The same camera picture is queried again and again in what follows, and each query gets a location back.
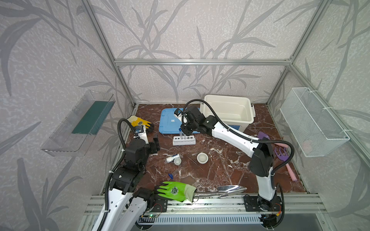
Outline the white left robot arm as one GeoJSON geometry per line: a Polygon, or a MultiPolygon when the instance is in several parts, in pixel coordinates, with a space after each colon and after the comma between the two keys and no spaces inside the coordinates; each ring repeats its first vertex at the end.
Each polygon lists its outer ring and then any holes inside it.
{"type": "Polygon", "coordinates": [[[94,231],[130,231],[139,217],[153,207],[153,191],[137,188],[146,174],[148,158],[161,148],[157,137],[149,141],[144,125],[133,126],[128,119],[118,121],[118,135],[124,151],[108,173],[104,206],[94,231]]]}

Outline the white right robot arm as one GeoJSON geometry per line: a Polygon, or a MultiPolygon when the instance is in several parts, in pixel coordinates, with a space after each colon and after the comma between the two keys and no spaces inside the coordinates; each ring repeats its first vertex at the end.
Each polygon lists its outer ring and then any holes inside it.
{"type": "Polygon", "coordinates": [[[258,139],[228,126],[204,100],[189,101],[183,109],[177,108],[174,115],[181,121],[181,131],[189,136],[194,131],[221,139],[240,149],[251,158],[250,171],[258,183],[257,205],[263,211],[272,208],[276,202],[275,173],[288,164],[295,154],[294,146],[284,140],[258,139]],[[287,160],[274,167],[272,144],[285,144],[291,152],[287,160]]]}

